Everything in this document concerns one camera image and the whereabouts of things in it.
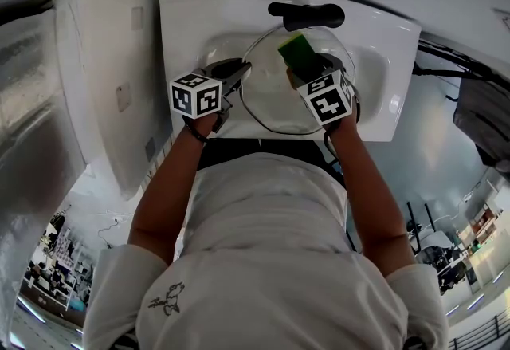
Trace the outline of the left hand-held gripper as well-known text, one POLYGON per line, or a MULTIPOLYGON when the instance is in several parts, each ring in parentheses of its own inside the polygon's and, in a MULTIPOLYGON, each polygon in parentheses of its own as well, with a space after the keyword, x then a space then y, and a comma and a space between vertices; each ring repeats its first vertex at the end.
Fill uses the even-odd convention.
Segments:
POLYGON ((228 119, 232 104, 227 96, 237 91, 252 70, 252 64, 241 58, 216 61, 203 69, 172 80, 169 84, 171 109, 185 122, 216 114, 212 132, 218 132, 228 119))

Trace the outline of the grey chair with black legs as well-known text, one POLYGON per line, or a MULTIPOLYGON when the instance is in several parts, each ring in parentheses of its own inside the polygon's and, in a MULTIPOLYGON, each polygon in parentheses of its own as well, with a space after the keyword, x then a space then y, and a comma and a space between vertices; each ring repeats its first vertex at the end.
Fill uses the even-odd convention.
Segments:
POLYGON ((406 224, 408 239, 419 263, 432 266, 437 272, 440 293, 443 296, 455 285, 465 280, 467 266, 462 252, 441 230, 436 230, 430 209, 426 206, 430 227, 423 227, 415 220, 410 202, 406 203, 410 220, 406 224))

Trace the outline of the green sponge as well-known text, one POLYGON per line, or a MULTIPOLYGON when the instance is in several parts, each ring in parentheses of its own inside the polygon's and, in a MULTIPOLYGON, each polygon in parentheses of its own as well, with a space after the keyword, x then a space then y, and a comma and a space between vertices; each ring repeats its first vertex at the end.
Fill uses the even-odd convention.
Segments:
POLYGON ((283 44, 278 53, 284 59, 284 63, 296 74, 312 74, 316 68, 316 54, 306 37, 299 33, 283 44))

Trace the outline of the black metal railing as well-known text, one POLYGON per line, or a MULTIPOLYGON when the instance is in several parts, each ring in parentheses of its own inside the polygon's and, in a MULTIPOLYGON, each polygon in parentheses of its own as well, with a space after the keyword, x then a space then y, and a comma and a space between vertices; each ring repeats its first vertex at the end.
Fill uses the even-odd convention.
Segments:
POLYGON ((453 338, 448 350, 481 350, 510 334, 510 308, 475 329, 453 338))

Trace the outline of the black faucet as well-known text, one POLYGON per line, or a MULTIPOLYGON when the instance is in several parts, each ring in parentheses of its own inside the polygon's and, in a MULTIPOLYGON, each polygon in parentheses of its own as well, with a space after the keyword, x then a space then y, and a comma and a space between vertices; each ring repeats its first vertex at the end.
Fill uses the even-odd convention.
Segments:
POLYGON ((330 29, 339 28, 345 21, 343 9, 332 3, 323 5, 296 5, 271 2, 268 12, 275 17, 282 17, 284 28, 288 32, 323 26, 330 29))

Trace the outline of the person in white shirt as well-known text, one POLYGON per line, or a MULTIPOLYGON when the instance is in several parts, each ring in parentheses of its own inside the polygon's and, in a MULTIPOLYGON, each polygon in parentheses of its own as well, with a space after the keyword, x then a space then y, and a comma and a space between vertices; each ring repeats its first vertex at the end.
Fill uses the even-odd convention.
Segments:
POLYGON ((180 257, 98 261, 85 350, 446 350, 437 273, 383 275, 348 245, 347 194, 318 167, 256 153, 197 174, 180 257))

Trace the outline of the glass pot lid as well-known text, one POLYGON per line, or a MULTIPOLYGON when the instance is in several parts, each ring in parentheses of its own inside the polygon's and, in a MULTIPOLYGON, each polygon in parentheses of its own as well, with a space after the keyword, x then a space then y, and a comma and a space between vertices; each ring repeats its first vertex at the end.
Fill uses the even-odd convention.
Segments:
MULTIPOLYGON (((292 88, 287 77, 288 66, 278 53, 278 47, 289 38, 302 33, 315 53, 330 53, 343 62, 346 78, 355 78, 355 63, 343 43, 324 27, 312 27, 288 32, 282 25, 261 35, 246 50, 243 59, 252 64, 250 75, 242 82, 239 91, 241 102, 248 113, 268 131, 289 136, 307 136, 318 132, 320 126, 304 100, 292 88)), ((322 77, 324 70, 316 59, 312 74, 301 74, 305 84, 322 77)))

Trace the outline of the person's right forearm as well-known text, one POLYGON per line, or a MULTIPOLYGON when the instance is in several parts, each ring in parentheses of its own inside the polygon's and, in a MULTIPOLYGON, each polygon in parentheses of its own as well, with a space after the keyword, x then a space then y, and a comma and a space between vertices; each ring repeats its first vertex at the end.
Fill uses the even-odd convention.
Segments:
POLYGON ((344 117, 330 139, 342 167, 363 255, 385 277, 413 265, 404 217, 359 136, 356 114, 344 117))

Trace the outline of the white storage shelf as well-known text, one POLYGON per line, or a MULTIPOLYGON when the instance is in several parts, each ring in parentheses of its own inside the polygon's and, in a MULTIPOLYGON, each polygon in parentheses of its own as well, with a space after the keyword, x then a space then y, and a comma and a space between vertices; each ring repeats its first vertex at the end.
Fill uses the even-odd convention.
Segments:
POLYGON ((72 234, 63 211, 49 221, 29 260, 22 288, 59 311, 84 312, 88 306, 94 265, 72 234))

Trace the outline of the white ceramic sink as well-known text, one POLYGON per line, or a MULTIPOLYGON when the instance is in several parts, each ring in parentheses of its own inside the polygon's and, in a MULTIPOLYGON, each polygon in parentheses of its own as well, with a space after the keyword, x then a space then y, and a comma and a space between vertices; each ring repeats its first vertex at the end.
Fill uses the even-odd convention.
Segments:
MULTIPOLYGON (((352 0, 159 0, 166 78, 189 73, 216 61, 244 56, 261 35, 282 20, 269 14, 271 2, 296 5, 336 4, 344 23, 328 29, 343 43, 355 63, 352 84, 359 93, 359 134, 368 142, 389 142, 401 116, 417 55, 419 25, 352 0)), ((224 138, 319 140, 322 128, 307 136, 268 131, 245 109, 240 93, 229 97, 224 138)))

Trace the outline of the person's left forearm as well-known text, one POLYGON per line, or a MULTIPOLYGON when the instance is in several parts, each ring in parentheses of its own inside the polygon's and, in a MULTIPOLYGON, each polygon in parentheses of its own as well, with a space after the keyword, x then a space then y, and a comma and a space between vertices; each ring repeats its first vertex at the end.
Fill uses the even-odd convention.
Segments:
POLYGON ((131 223, 130 245, 173 262, 204 143, 183 128, 143 193, 131 223))

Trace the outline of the black clothes rack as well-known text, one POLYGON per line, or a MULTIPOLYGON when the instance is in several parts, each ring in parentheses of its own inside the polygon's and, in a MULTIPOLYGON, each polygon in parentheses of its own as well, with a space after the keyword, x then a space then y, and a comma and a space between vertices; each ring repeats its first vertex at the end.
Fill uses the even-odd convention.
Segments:
POLYGON ((457 104, 461 98, 465 98, 461 94, 461 86, 467 87, 467 82, 476 82, 479 91, 482 88, 488 92, 489 89, 494 92, 492 97, 495 104, 504 104, 510 108, 510 77, 506 77, 485 63, 476 60, 469 55, 462 53, 460 50, 451 46, 433 42, 429 38, 420 38, 418 40, 417 55, 422 54, 437 58, 439 61, 445 61, 451 67, 424 67, 418 64, 418 60, 414 61, 412 74, 417 77, 436 77, 440 80, 448 82, 448 78, 458 79, 458 95, 456 97, 445 95, 445 98, 457 104))

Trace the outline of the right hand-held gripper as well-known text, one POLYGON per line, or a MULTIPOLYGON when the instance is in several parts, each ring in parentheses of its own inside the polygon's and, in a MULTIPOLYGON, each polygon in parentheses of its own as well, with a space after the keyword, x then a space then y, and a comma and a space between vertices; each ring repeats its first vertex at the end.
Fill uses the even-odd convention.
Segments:
POLYGON ((288 67, 287 77, 292 88, 297 88, 318 124, 324 126, 351 115, 357 95, 354 86, 346 78, 343 62, 338 57, 330 53, 315 55, 324 70, 331 69, 333 72, 305 84, 288 67))

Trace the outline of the person's black trousers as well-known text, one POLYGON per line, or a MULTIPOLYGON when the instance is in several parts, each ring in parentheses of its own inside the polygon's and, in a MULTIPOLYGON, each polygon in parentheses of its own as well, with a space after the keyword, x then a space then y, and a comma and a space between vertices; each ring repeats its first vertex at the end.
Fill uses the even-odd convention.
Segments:
POLYGON ((345 186, 343 175, 326 162, 319 146, 311 140, 222 138, 211 140, 202 150, 198 169, 205 169, 258 152, 282 155, 310 163, 326 171, 343 187, 345 186))

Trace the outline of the grey coat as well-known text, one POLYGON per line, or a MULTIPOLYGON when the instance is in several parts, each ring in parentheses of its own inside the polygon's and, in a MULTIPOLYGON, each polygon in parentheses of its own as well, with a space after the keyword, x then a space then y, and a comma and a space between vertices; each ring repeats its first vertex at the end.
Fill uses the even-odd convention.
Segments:
POLYGON ((510 83, 462 80, 453 123, 473 141, 482 163, 510 182, 510 83))

